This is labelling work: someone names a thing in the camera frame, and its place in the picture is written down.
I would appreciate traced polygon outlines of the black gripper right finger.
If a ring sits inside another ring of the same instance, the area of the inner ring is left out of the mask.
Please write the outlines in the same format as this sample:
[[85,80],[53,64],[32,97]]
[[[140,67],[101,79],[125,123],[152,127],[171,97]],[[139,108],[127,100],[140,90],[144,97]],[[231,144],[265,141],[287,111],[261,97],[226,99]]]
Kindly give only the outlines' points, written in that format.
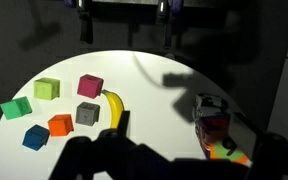
[[229,136],[252,165],[245,180],[283,180],[288,176],[288,140],[256,127],[242,113],[232,113]]

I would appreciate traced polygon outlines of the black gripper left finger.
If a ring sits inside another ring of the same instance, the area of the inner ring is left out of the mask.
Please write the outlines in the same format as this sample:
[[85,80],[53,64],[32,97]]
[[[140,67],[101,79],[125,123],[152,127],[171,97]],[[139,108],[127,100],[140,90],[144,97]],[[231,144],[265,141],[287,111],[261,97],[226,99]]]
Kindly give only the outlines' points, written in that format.
[[118,126],[102,130],[95,140],[86,136],[69,139],[49,180],[93,180],[106,172],[113,180],[167,180],[170,162],[145,144],[126,136],[129,111],[123,111]]

